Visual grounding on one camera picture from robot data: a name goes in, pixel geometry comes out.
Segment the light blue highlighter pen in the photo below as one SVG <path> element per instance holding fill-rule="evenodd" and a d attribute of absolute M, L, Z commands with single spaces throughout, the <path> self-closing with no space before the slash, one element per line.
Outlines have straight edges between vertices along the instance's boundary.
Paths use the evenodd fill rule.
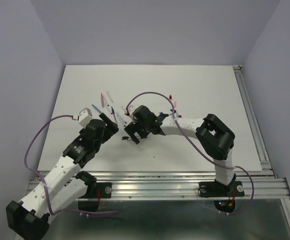
<path fill-rule="evenodd" d="M 102 113 L 102 111 L 97 106 L 95 106 L 94 104 L 92 104 L 92 106 L 99 114 Z"/>

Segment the pink highlighter pen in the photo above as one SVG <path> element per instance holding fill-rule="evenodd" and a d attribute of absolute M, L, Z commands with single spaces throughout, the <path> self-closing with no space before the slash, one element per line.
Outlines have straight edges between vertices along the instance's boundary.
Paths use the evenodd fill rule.
<path fill-rule="evenodd" d="M 103 93 L 101 93 L 101 106 L 102 106 L 102 108 L 105 108 L 105 101 L 104 101 Z"/>

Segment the blue gel pen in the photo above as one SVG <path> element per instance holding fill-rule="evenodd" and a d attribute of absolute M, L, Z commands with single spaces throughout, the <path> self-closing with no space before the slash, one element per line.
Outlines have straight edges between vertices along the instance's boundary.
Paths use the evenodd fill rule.
<path fill-rule="evenodd" d="M 112 111 L 112 115 L 114 117 L 115 123 L 118 125 L 117 118 L 116 118 L 116 115 L 115 115 L 115 111 L 114 111 L 113 106 L 111 106 L 111 111 Z"/>

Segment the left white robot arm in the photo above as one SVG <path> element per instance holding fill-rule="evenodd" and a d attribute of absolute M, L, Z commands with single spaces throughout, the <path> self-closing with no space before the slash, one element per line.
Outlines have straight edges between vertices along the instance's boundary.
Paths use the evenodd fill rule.
<path fill-rule="evenodd" d="M 97 186 L 96 177 L 83 168 L 101 145 L 119 131 L 118 125 L 104 113 L 94 119 L 86 109 L 77 121 L 82 129 L 53 169 L 39 177 L 41 182 L 30 193 L 6 207 L 9 228 L 25 240 L 42 239 L 56 215 L 68 211 L 67 207 L 76 199 L 92 197 L 99 202 L 105 194 L 105 188 Z"/>

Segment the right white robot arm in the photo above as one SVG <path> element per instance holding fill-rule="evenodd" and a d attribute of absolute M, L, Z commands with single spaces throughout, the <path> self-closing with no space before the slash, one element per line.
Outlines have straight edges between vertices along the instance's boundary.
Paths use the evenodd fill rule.
<path fill-rule="evenodd" d="M 216 115 L 208 114 L 199 119 L 181 118 L 166 113 L 155 115 L 141 105 L 131 114 L 131 120 L 124 130 L 136 144 L 140 141 L 135 134 L 142 139 L 149 134 L 197 139 L 207 158 L 215 166 L 215 191 L 226 195 L 233 190 L 236 179 L 232 163 L 235 134 Z"/>

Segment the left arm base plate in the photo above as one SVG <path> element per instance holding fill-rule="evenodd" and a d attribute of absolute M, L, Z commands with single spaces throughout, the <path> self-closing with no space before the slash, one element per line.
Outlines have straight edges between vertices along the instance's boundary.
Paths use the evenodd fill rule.
<path fill-rule="evenodd" d="M 90 184 L 79 199 L 110 199 L 112 193 L 111 182 L 97 182 Z"/>

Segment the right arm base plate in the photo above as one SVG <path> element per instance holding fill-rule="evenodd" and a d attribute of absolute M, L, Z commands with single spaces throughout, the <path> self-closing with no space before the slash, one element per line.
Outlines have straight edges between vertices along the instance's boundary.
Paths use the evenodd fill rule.
<path fill-rule="evenodd" d="M 203 181 L 199 183 L 198 194 L 203 198 L 229 198 L 232 196 L 245 196 L 241 181 L 234 181 L 229 185 L 223 185 L 216 181 Z"/>

